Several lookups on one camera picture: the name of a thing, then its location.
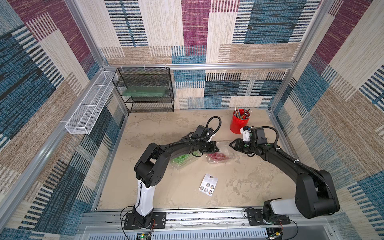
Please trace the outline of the clear box of red grapes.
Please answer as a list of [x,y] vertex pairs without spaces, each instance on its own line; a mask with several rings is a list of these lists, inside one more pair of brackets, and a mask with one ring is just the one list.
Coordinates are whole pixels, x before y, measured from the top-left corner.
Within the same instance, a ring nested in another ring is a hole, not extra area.
[[235,159],[235,154],[233,149],[230,147],[229,141],[217,142],[217,146],[220,148],[220,151],[213,154],[207,154],[207,161],[210,164],[221,164],[232,161]]

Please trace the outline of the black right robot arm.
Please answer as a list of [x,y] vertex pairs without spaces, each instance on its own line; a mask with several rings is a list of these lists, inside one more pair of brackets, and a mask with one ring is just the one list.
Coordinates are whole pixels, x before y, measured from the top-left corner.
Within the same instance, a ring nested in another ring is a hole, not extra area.
[[248,157],[259,156],[286,174],[295,184],[295,196],[291,199],[265,201],[261,210],[250,212],[252,218],[271,225],[279,221],[287,223],[289,216],[301,215],[307,219],[331,216],[340,210],[334,181],[329,172],[316,170],[286,153],[279,145],[279,134],[269,142],[265,130],[271,127],[244,127],[243,137],[230,143],[230,147]]

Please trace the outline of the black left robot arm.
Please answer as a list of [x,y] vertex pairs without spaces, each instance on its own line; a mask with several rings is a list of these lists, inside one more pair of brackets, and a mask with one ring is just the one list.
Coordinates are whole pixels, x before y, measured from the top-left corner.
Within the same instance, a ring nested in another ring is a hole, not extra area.
[[222,120],[218,116],[211,117],[206,125],[199,125],[194,132],[190,132],[179,141],[157,145],[151,143],[143,152],[134,167],[138,180],[138,197],[135,205],[131,206],[123,216],[120,216],[122,229],[154,228],[154,196],[156,185],[163,179],[170,160],[183,155],[199,158],[204,154],[219,151],[213,136],[219,131]]

